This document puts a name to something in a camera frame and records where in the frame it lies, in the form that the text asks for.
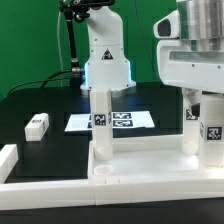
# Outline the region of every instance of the white plastic part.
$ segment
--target white plastic part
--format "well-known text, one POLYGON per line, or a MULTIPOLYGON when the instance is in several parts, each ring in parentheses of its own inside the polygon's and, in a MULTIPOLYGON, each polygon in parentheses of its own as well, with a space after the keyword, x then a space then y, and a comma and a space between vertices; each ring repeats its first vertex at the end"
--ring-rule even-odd
POLYGON ((25 127, 26 141, 41 141, 49 127, 48 114, 36 114, 25 127))
POLYGON ((90 58, 85 65, 86 81, 81 89, 122 91, 135 86, 131 80, 130 62, 124 56, 121 17, 108 7, 89 12, 90 58))
POLYGON ((0 184, 4 184, 17 161, 16 145, 5 145, 0 151, 0 184))
POLYGON ((190 114, 189 104, 183 98, 183 145, 182 150, 189 155, 196 155, 199 142, 199 120, 190 114))
POLYGON ((160 21, 158 21, 157 23, 155 23, 155 25, 153 27, 153 31, 154 31, 155 37, 159 38, 159 39, 178 38, 180 36, 180 14, 179 14, 179 11, 175 10, 172 13, 170 13, 168 16, 166 16, 165 18, 163 18, 160 21), (170 25, 171 25, 171 34, 170 34, 170 36, 166 36, 166 37, 160 36, 159 32, 158 32, 158 26, 164 20, 169 20, 170 25))
POLYGON ((111 91, 92 90, 90 106, 95 157, 100 160, 111 159, 113 157, 111 91))
POLYGON ((159 75, 166 85, 224 93, 224 40, 219 52, 191 52, 189 42, 161 40, 157 46, 159 75))
POLYGON ((88 180, 0 185, 0 210, 95 205, 88 180))
POLYGON ((224 166, 223 111, 223 95, 202 95, 199 144, 199 160, 202 167, 224 166))

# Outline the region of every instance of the green screen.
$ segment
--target green screen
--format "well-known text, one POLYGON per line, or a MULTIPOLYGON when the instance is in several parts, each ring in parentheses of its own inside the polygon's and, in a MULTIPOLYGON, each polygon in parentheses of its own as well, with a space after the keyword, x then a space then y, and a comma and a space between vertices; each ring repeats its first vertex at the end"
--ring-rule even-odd
MULTIPOLYGON (((0 14, 0 100, 17 84, 45 79, 60 70, 57 47, 58 0, 2 1, 0 14)), ((111 7, 124 22, 125 55, 138 83, 158 81, 153 25, 176 9, 174 0, 136 0, 139 23, 153 61, 152 70, 136 17, 134 0, 116 0, 111 7)), ((78 57, 82 65, 89 57, 86 22, 75 24, 78 57)), ((61 22, 64 68, 70 68, 70 53, 64 17, 61 22)))

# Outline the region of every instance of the white post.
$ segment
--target white post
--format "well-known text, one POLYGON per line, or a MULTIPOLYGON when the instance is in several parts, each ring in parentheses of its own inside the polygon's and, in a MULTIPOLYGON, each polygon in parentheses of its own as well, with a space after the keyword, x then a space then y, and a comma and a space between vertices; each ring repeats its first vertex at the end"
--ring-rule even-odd
POLYGON ((199 121, 190 114, 189 105, 183 98, 183 143, 182 151, 189 155, 198 152, 199 121))
POLYGON ((201 167, 224 166, 224 96, 202 95, 199 162, 201 167))
POLYGON ((111 91, 92 90, 90 92, 92 134, 95 158, 113 158, 113 130, 111 112, 111 91))

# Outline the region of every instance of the black tabletop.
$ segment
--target black tabletop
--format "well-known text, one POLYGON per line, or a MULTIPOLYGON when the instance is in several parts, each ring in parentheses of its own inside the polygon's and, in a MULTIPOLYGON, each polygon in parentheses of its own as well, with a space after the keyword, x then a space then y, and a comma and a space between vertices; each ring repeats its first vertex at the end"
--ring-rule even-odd
MULTIPOLYGON (((182 133, 178 88, 139 84, 135 94, 112 99, 116 112, 150 111, 155 128, 114 130, 115 138, 182 133)), ((90 113, 79 89, 15 91, 0 103, 0 144, 17 144, 19 161, 7 183, 86 179, 91 131, 65 133, 71 114, 90 113), (40 142, 26 142, 24 128, 36 113, 48 113, 50 127, 40 142)), ((222 199, 0 212, 0 223, 224 223, 222 199)))

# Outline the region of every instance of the label sticker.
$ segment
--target label sticker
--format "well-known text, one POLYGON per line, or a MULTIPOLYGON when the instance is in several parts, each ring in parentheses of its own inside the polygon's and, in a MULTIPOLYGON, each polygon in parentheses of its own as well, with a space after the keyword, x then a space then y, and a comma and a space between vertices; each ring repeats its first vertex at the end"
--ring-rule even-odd
POLYGON ((114 120, 113 126, 116 127, 133 127, 132 120, 114 120))
POLYGON ((113 56, 110 53, 109 49, 107 49, 102 57, 102 60, 113 60, 113 56))
POLYGON ((222 141, 222 127, 207 127, 207 141, 222 141))
POLYGON ((106 126, 106 115, 94 114, 94 123, 96 126, 106 126))
POLYGON ((131 113, 113 113, 113 119, 131 119, 131 113))

